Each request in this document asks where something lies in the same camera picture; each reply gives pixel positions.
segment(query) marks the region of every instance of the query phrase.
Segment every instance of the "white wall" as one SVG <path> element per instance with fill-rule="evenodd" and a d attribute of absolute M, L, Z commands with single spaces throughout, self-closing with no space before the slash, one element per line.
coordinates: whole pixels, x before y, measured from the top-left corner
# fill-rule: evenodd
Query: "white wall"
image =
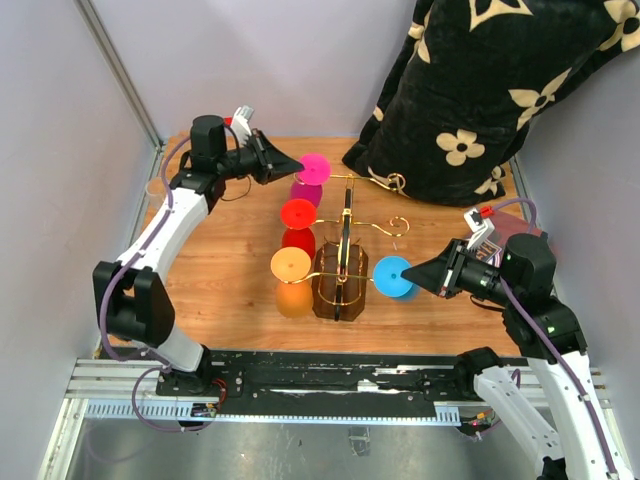
<path fill-rule="evenodd" d="M 558 293 L 606 375 L 640 472 L 640 52 L 597 72 L 540 118 L 520 163 L 558 256 Z"/>
<path fill-rule="evenodd" d="M 0 478 L 40 467 L 152 148 L 71 0 L 0 2 Z"/>
<path fill-rule="evenodd" d="M 413 1 L 95 0 L 157 128 L 256 109 L 266 133 L 357 134 Z"/>

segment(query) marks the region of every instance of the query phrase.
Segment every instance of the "metal base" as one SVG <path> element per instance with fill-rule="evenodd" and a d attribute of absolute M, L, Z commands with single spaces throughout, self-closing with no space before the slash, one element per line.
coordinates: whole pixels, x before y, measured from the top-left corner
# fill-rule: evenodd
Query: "metal base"
<path fill-rule="evenodd" d="M 353 381 L 346 390 L 340 391 L 340 388 L 346 388 L 340 385 L 334 388 L 333 395 L 338 398 L 345 393 L 356 397 L 372 394 L 379 398 L 389 397 L 390 392 L 385 392 L 376 380 L 395 379 L 398 385 L 406 385 L 407 380 L 419 375 L 420 371 L 437 383 L 439 376 L 446 376 L 456 360 L 453 356 L 304 352 L 216 351 L 212 355 L 217 361 L 245 362 L 265 370 L 287 364 L 294 376 L 304 373 L 302 370 L 296 373 L 296 368 L 303 365 L 309 368 L 310 364 L 314 366 L 312 370 L 315 370 L 316 378 L 320 378 L 322 372 L 342 371 L 344 378 Z M 544 393 L 531 370 L 521 366 L 523 360 L 503 360 L 520 367 L 522 393 L 536 408 L 544 409 L 547 406 Z M 351 365 L 347 370 L 344 370 L 345 363 Z M 446 478 L 459 480 L 530 477 L 521 470 L 530 467 L 527 467 L 525 457 L 506 429 L 496 430 L 488 441 L 478 444 L 453 426 L 459 425 L 460 413 L 468 416 L 467 412 L 484 409 L 486 403 L 452 398 L 448 394 L 438 395 L 440 399 L 431 397 L 437 390 L 425 392 L 429 402 L 424 397 L 418 399 L 409 391 L 395 394 L 402 398 L 404 405 L 432 405 L 434 411 L 427 415 L 399 415 L 397 408 L 375 416 L 358 413 L 303 415 L 291 411 L 264 414 L 253 409 L 260 404 L 258 400 L 264 397 L 264 392 L 256 390 L 254 385 L 245 384 L 246 393 L 238 400 L 247 397 L 248 411 L 234 413 L 223 408 L 216 417 L 216 423 L 199 434 L 158 434 L 137 419 L 131 420 L 134 416 L 130 405 L 131 389 L 136 379 L 157 365 L 159 363 L 150 361 L 121 364 L 112 360 L 78 360 L 39 478 L 208 478 L 212 472 L 229 479 L 351 479 L 390 475 L 393 478 L 408 478 L 410 475 L 445 478 L 443 475 L 447 475 Z M 249 370 L 245 370 L 245 376 L 251 374 Z M 617 432 L 602 376 L 595 369 L 592 369 L 592 375 L 607 421 Z M 156 395 L 157 383 L 158 375 L 154 373 L 140 385 L 138 403 L 143 415 L 150 420 L 171 426 L 177 426 L 176 420 L 203 421 L 206 419 L 192 416 L 193 404 L 218 401 L 215 396 L 160 397 Z M 313 388 L 311 385 L 301 388 L 285 383 L 278 389 L 272 389 L 272 395 L 277 395 L 279 390 L 286 392 L 285 398 L 303 397 L 317 392 Z M 358 426 L 360 434 L 354 433 L 353 426 Z M 95 453 L 105 457 L 102 460 L 128 456 L 150 440 L 154 443 L 152 448 L 127 462 L 108 465 L 87 457 L 85 434 L 94 427 L 97 428 L 89 437 Z M 368 441 L 363 440 L 366 437 L 362 435 L 363 428 L 369 429 Z M 361 458 L 357 452 L 367 445 L 370 455 Z M 71 473 L 66 476 L 70 466 Z M 85 468 L 89 469 L 88 474 L 85 474 Z"/>
<path fill-rule="evenodd" d="M 126 462 L 110 465 L 89 454 Z M 134 421 L 87 422 L 68 480 L 533 479 L 506 428 L 482 442 L 454 427 L 212 425 L 198 435 L 163 435 Z"/>

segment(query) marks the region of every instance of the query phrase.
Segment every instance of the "wooden table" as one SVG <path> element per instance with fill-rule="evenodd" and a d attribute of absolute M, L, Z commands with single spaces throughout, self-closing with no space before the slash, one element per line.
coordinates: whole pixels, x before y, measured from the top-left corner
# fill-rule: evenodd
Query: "wooden table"
<path fill-rule="evenodd" d="M 178 140 L 172 138 L 167 151 Z M 331 161 L 333 173 L 349 173 L 340 159 L 354 142 L 352 138 L 271 140 L 294 158 L 322 153 Z M 178 158 L 172 161 L 170 175 L 177 169 Z M 191 338 L 210 348 L 457 354 L 491 346 L 502 355 L 518 354 L 500 315 L 474 306 L 467 294 L 443 300 L 422 291 L 411 303 L 398 303 L 370 285 L 365 310 L 353 323 L 313 315 L 283 318 L 275 307 L 277 280 L 269 263 L 285 230 L 279 211 L 288 199 L 291 182 L 254 184 L 247 197 L 220 202 L 186 242 L 169 274 L 167 290 L 177 322 Z M 227 186 L 226 196 L 232 198 L 247 183 L 229 181 Z M 515 196 L 511 175 L 505 187 L 509 197 Z M 319 217 L 339 218 L 343 201 L 344 181 L 330 180 Z M 403 256 L 413 265 L 433 258 L 452 237 L 466 234 L 463 211 L 425 205 L 370 182 L 358 182 L 353 210 L 357 221 L 382 224 L 401 215 L 411 224 L 405 237 L 395 239 L 370 227 L 355 227 L 354 238 L 360 238 L 369 255 L 369 273 L 387 255 Z M 518 206 L 505 211 L 520 214 Z M 318 245 L 323 236 L 334 240 L 339 236 L 336 225 L 319 224 L 312 229 Z"/>

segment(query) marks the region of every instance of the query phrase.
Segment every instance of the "white connector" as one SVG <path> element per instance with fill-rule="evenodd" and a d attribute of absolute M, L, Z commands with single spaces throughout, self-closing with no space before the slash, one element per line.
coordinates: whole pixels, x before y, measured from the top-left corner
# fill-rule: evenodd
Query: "white connector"
<path fill-rule="evenodd" d="M 473 252 L 489 238 L 489 235 L 495 230 L 495 226 L 488 218 L 482 218 L 480 210 L 475 207 L 465 212 L 464 219 L 471 229 L 471 238 L 467 244 L 467 250 Z"/>
<path fill-rule="evenodd" d="M 247 140 L 251 136 L 251 127 L 249 126 L 249 120 L 253 116 L 253 108 L 248 105 L 239 107 L 233 114 L 231 120 L 231 130 L 238 136 L 240 145 L 246 145 Z"/>

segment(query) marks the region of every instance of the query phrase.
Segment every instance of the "floral patterned fabric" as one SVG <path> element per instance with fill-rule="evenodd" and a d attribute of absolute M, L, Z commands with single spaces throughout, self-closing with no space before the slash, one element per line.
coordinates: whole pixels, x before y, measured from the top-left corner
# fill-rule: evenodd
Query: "floral patterned fabric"
<path fill-rule="evenodd" d="M 403 193 L 468 206 L 504 195 L 499 167 L 530 120 L 640 45 L 632 0 L 417 0 L 374 113 L 343 162 L 404 175 Z"/>

